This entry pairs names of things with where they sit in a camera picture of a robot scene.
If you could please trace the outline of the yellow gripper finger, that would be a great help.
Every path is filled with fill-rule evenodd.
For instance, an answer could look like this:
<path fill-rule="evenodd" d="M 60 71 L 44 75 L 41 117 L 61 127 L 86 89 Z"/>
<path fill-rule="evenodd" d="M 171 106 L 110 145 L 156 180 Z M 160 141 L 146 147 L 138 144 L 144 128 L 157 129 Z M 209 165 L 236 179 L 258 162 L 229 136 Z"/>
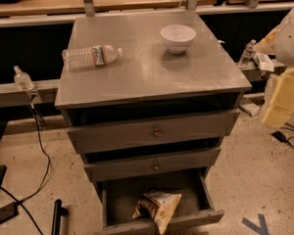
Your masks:
<path fill-rule="evenodd" d="M 294 114 L 294 69 L 286 70 L 277 78 L 269 100 L 262 125 L 272 129 L 281 128 Z"/>
<path fill-rule="evenodd" d="M 272 29 L 266 37 L 264 37 L 260 42 L 258 42 L 255 45 L 254 50 L 256 52 L 261 52 L 267 55 L 274 55 L 274 45 L 276 37 L 279 33 L 279 26 L 276 26 L 274 29 Z"/>

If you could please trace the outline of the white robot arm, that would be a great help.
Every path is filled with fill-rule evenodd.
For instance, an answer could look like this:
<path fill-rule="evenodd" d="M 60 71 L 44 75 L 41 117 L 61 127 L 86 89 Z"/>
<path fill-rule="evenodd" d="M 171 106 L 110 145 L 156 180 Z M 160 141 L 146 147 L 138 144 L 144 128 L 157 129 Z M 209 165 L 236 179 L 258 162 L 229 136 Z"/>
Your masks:
<path fill-rule="evenodd" d="M 276 79 L 262 125 L 281 128 L 294 114 L 294 7 L 256 46 L 255 50 L 275 58 L 287 69 Z"/>

